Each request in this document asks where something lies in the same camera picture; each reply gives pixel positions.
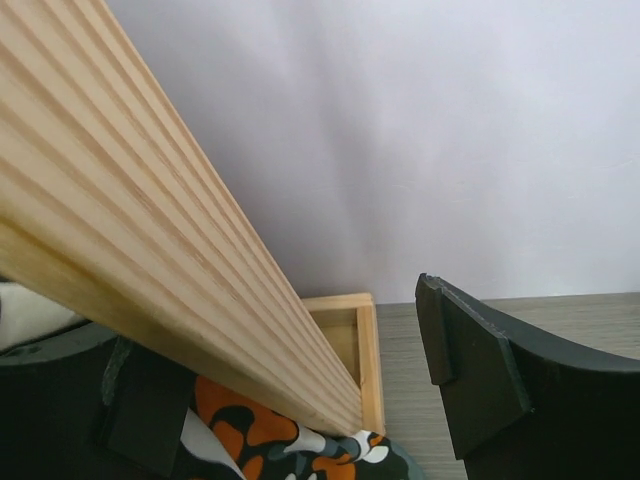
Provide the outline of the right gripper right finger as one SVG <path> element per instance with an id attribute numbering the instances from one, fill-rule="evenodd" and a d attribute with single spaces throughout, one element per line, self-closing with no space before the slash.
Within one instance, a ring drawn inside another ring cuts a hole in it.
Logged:
<path id="1" fill-rule="evenodd" d="M 635 479 L 639 363 L 418 278 L 416 310 L 455 457 L 471 479 Z"/>

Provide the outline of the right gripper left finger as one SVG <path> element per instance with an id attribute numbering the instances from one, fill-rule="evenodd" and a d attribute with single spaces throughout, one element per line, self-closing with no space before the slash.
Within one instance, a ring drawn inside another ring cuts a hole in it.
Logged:
<path id="1" fill-rule="evenodd" d="M 195 374 L 87 323 L 1 356 L 4 479 L 167 479 Z"/>

